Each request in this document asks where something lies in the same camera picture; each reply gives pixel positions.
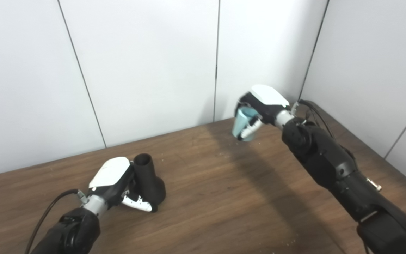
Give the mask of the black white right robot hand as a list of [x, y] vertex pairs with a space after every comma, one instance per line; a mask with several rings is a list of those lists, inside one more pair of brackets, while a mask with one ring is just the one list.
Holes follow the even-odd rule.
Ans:
[[274, 88], [253, 85], [238, 100], [232, 135], [237, 140], [250, 141], [263, 125], [273, 125], [282, 131], [294, 118], [289, 106], [289, 102]]

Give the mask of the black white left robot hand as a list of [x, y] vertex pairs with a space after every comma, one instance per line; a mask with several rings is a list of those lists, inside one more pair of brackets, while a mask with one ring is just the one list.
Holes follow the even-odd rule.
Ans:
[[134, 166], [126, 157], [106, 161], [88, 186], [87, 201], [82, 207], [97, 217], [113, 206], [123, 204], [133, 209], [155, 213], [157, 206], [133, 191]]

